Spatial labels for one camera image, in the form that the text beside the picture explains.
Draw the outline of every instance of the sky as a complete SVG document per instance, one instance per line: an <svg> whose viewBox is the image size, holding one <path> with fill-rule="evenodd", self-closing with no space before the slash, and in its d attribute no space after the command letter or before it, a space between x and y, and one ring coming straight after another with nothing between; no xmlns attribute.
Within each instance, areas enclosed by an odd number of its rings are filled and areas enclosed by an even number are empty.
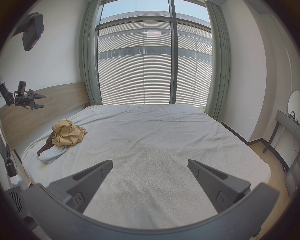
<svg viewBox="0 0 300 240"><path fill-rule="evenodd" d="M177 13L209 22L205 7L183 0L174 0L174 4ZM102 18L134 11L169 11L169 3L168 0L118 0L104 4Z"/></svg>

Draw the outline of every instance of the round mirror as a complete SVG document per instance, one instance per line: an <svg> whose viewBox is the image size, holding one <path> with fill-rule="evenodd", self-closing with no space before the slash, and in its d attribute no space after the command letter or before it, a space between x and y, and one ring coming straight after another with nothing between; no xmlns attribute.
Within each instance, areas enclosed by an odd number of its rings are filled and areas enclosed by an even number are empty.
<svg viewBox="0 0 300 240"><path fill-rule="evenodd" d="M289 97L289 104L287 106L287 112L292 116L295 113L295 119L300 120L300 90L295 90Z"/></svg>

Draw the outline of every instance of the green curtain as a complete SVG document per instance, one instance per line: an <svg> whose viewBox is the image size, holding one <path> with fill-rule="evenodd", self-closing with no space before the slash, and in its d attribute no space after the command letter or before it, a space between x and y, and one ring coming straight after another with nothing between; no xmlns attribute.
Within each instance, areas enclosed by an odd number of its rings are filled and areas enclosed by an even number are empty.
<svg viewBox="0 0 300 240"><path fill-rule="evenodd" d="M212 33L212 73L205 113L218 122L226 103L229 69L230 47L229 36L220 6L205 1Z"/></svg>
<svg viewBox="0 0 300 240"><path fill-rule="evenodd" d="M79 69L81 81L85 82L91 105L102 105L95 62L96 18L101 0L88 3L79 37Z"/></svg>

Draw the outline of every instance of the wooden headboard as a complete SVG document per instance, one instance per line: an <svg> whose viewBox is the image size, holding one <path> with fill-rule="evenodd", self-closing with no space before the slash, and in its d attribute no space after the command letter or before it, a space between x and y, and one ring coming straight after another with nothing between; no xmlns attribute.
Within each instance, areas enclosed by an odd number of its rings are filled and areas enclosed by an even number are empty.
<svg viewBox="0 0 300 240"><path fill-rule="evenodd" d="M57 85L35 92L46 96L46 99L35 100L36 104L45 105L44 108L31 110L14 105L0 108L2 130L11 150L49 120L89 102L84 82Z"/></svg>

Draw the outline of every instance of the white bed sheet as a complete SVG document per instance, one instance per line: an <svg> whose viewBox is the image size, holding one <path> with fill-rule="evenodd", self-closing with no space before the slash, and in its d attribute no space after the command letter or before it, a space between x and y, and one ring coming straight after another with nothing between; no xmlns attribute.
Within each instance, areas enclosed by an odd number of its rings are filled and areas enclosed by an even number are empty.
<svg viewBox="0 0 300 240"><path fill-rule="evenodd" d="M122 227L192 224L217 212L187 167L194 159L251 182L268 183L269 166L253 150L192 105L90 106L69 118L88 133L51 164L37 159L52 132L22 156L32 183L45 187L104 160L113 170L84 215Z"/></svg>

